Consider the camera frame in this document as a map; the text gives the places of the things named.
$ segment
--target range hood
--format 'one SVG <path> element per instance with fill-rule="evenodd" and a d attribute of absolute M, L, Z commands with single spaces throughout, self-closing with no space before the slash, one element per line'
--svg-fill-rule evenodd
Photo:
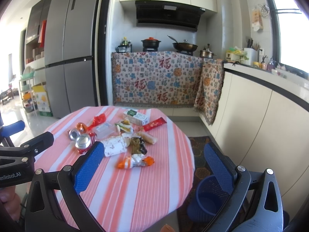
<path fill-rule="evenodd" d="M 200 16 L 205 12 L 200 7 L 167 1 L 137 0 L 135 6 L 137 26 L 176 28 L 192 32 L 197 31 Z"/>

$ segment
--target white floor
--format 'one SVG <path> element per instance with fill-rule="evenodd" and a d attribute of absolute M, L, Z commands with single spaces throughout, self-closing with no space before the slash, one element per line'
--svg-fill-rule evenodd
<path fill-rule="evenodd" d="M 26 114 L 19 97 L 14 97 L 8 104 L 0 106 L 0 112 L 5 125 L 9 125 L 18 120 L 23 120 L 25 122 L 25 129 L 22 132 L 19 132 L 11 136 L 12 142 L 15 146 L 26 142 L 34 138 L 37 135 L 40 135 L 47 129 L 51 124 L 57 121 L 53 117 L 43 117 L 35 116 L 34 113 Z M 207 136 L 207 132 L 203 124 L 200 122 L 175 122 L 175 124 L 188 136 L 188 137 L 199 137 Z M 26 193 L 25 184 L 18 185 L 16 187 L 16 193 L 22 198 Z M 170 213 L 150 228 L 146 232 L 160 232 L 160 229 L 165 225 L 169 224 L 176 232 L 179 231 L 178 219 L 176 211 Z"/>

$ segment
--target striped tablecloth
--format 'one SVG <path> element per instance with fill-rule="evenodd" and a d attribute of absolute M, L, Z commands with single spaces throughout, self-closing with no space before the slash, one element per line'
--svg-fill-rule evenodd
<path fill-rule="evenodd" d="M 101 113 L 106 114 L 108 122 L 118 122 L 124 110 L 114 106 L 85 107 L 60 119 L 46 130 L 53 133 L 55 141 L 36 156 L 35 169 L 51 172 L 72 165 L 80 155 L 73 148 L 67 130 L 78 122 L 90 124 L 93 117 Z M 103 158 L 88 188 L 80 194 L 106 231 L 145 230 L 181 206 L 192 187 L 194 158 L 188 137 L 160 110 L 138 111 L 150 116 L 150 121 L 159 117 L 167 121 L 149 131 L 159 139 L 155 145 L 146 145 L 154 165 L 120 170 L 116 165 L 127 154 Z M 61 192 L 57 190 L 56 195 L 68 224 L 77 227 Z"/>

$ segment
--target bolt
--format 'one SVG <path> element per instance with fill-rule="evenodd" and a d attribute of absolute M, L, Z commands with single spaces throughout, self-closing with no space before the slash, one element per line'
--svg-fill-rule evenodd
<path fill-rule="evenodd" d="M 266 172 L 267 172 L 268 174 L 273 174 L 273 170 L 271 170 L 270 168 L 266 169 Z"/>
<path fill-rule="evenodd" d="M 71 167 L 70 165 L 66 165 L 66 166 L 63 167 L 63 171 L 68 172 L 68 171 L 71 170 L 71 168 L 72 168 L 72 167 Z"/>
<path fill-rule="evenodd" d="M 41 173 L 42 173 L 42 169 L 41 168 L 36 170 L 36 174 L 41 174 Z"/>
<path fill-rule="evenodd" d="M 244 172 L 246 170 L 246 168 L 244 166 L 238 166 L 237 167 L 238 171 Z"/>

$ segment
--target gray refrigerator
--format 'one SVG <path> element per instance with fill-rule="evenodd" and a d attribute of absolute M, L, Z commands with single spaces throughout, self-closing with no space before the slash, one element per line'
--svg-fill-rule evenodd
<path fill-rule="evenodd" d="M 44 56 L 46 86 L 53 115 L 62 118 L 97 106 L 94 31 L 98 0 L 52 0 Z"/>

